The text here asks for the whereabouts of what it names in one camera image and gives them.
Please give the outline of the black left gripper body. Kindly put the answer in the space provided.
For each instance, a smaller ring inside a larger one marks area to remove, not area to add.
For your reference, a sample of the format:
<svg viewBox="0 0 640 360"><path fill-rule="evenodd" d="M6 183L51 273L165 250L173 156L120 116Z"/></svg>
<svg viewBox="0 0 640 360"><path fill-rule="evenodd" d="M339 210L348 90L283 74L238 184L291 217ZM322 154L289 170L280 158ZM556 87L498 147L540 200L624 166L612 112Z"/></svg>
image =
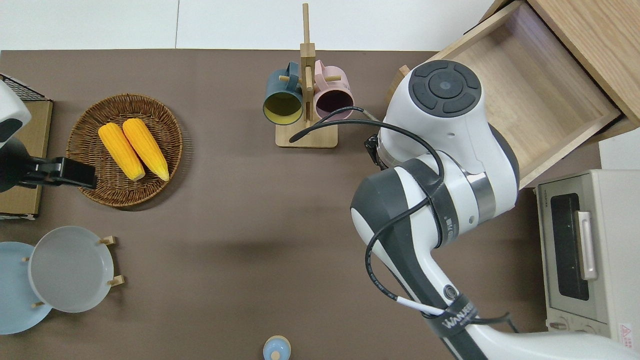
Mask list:
<svg viewBox="0 0 640 360"><path fill-rule="evenodd" d="M55 176L61 166L56 158L30 155L23 143L12 137L0 151L0 191L14 187L61 186L64 182Z"/></svg>

